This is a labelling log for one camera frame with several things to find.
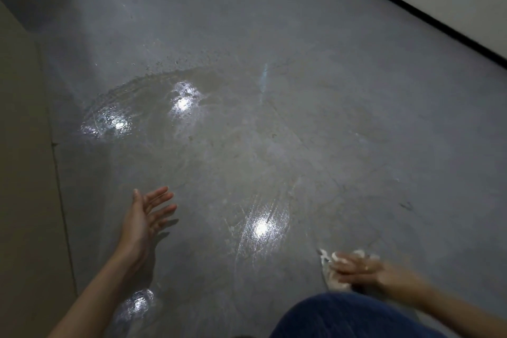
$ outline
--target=blue jeans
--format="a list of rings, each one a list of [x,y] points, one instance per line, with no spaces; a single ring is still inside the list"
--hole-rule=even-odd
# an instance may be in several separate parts
[[[270,338],[445,338],[386,303],[356,293],[305,299],[278,322]]]

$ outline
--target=hand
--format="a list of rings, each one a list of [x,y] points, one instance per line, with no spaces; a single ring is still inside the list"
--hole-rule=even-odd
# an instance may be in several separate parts
[[[337,262],[332,268],[342,283],[374,285],[386,296],[409,307],[421,309],[432,287],[411,271],[400,269],[378,259],[337,254],[347,263]]]
[[[176,210],[177,205],[172,204],[152,212],[155,207],[172,199],[174,194],[167,190],[167,187],[161,187],[146,195],[134,190],[132,206],[123,220],[120,241],[114,253],[114,256],[127,259],[133,272],[143,265],[148,257],[150,242],[165,226],[167,217]]]

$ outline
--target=gray floor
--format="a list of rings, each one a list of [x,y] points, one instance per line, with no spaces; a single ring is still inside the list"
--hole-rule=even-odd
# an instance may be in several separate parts
[[[316,247],[507,317],[504,69],[386,0],[3,1],[43,50],[79,290],[132,188],[179,204],[111,335],[266,336],[324,290]]]

